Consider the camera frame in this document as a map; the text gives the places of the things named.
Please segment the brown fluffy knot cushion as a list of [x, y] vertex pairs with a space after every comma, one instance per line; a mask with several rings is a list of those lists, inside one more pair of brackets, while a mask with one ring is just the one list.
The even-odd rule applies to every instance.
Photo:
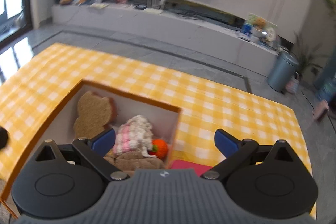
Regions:
[[115, 156], [109, 152], [104, 156], [104, 159], [130, 177], [138, 169], [165, 169], [165, 164], [161, 159], [157, 157], [143, 157], [142, 153], [137, 151], [126, 152], [120, 156]]

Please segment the pink white crochet pouch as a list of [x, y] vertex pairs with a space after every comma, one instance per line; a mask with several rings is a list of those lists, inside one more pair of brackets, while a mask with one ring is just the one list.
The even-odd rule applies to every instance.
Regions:
[[149, 155], [152, 149], [152, 125], [143, 115], [136, 115], [118, 128], [112, 151], [115, 156], [140, 152], [143, 157], [155, 157]]

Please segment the pink woven handbag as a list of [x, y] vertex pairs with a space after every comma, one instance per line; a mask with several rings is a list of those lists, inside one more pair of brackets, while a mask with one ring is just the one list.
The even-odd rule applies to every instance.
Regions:
[[290, 81], [286, 84], [285, 90], [290, 94], [296, 94], [300, 83], [300, 76], [297, 72], [292, 75]]

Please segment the teddy bear bouquet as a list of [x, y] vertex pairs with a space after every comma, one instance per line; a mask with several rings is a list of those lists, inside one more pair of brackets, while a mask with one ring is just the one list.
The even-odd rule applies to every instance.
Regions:
[[264, 43], [271, 46], [277, 39], [278, 26], [265, 18], [249, 13], [241, 33], [255, 43]]

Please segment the blue-grey pedal trash bin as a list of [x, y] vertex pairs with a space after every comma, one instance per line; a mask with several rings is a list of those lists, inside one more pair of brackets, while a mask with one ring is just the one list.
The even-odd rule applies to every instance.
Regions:
[[288, 52], [282, 52], [277, 58], [274, 67], [267, 78], [267, 84], [273, 90], [282, 92], [298, 66], [299, 62], [295, 57]]

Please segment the orange crochet fruit toy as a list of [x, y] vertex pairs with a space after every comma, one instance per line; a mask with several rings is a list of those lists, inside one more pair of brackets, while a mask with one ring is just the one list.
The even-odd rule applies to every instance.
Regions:
[[152, 141], [152, 145], [152, 150], [148, 152], [149, 155], [156, 156], [157, 158], [164, 160], [169, 151], [167, 143], [162, 139], [154, 139]]

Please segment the yellow white checkered cloth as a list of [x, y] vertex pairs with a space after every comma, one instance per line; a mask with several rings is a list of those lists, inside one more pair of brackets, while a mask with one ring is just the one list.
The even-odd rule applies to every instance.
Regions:
[[[65, 44], [48, 47], [1, 86], [1, 178], [66, 95], [88, 80], [182, 109], [173, 161], [212, 168], [119, 170], [90, 139], [42, 142], [18, 173], [16, 223], [315, 223], [317, 184], [292, 109], [192, 75]], [[214, 135], [240, 140], [225, 158]]]

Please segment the blue water jug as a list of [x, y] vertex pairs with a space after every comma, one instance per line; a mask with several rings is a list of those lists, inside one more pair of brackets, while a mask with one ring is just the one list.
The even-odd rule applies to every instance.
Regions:
[[317, 82], [317, 99], [330, 103], [335, 98], [335, 50]]

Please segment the green potted floor plant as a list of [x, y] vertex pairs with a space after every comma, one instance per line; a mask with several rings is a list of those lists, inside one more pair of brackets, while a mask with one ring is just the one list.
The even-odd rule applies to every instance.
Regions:
[[291, 54], [298, 61], [296, 73], [302, 78], [303, 74], [308, 68], [322, 68], [321, 65], [316, 63], [316, 60], [327, 59], [330, 57], [327, 53], [321, 53], [320, 49], [322, 43], [318, 43], [315, 46], [310, 47], [309, 44], [303, 41], [302, 35], [294, 32], [295, 44], [291, 49]]

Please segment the white marble tv console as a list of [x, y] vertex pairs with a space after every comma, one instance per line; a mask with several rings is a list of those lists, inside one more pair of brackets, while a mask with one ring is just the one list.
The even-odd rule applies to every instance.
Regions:
[[166, 11], [137, 10], [130, 5], [54, 5], [54, 23], [92, 27], [140, 36], [180, 46], [267, 76], [277, 53], [247, 42], [238, 32], [198, 19], [187, 19]]

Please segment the pink box lid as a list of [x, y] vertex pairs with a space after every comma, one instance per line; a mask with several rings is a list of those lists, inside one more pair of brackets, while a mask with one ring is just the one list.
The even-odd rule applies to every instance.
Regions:
[[212, 167], [208, 165], [201, 165], [184, 160], [175, 160], [170, 165], [170, 169], [193, 169], [199, 177], [211, 168]]

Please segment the orange cardboard storage box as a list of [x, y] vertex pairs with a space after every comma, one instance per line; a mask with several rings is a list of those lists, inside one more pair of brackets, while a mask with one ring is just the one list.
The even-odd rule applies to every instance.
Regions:
[[139, 114], [145, 116], [153, 126], [154, 137], [161, 138], [168, 144], [169, 151], [163, 162], [166, 168], [170, 168], [173, 161], [174, 141], [181, 108], [153, 100], [146, 94], [138, 95], [94, 81], [81, 80], [42, 123], [40, 129], [20, 154], [13, 172], [7, 179], [1, 193], [1, 204], [10, 213], [12, 219], [17, 219], [20, 216], [11, 198], [11, 187], [18, 173], [44, 140], [52, 139], [56, 144], [66, 144], [74, 140], [77, 104], [80, 97], [87, 91], [114, 100], [117, 117], [112, 125], [115, 130], [133, 116]]

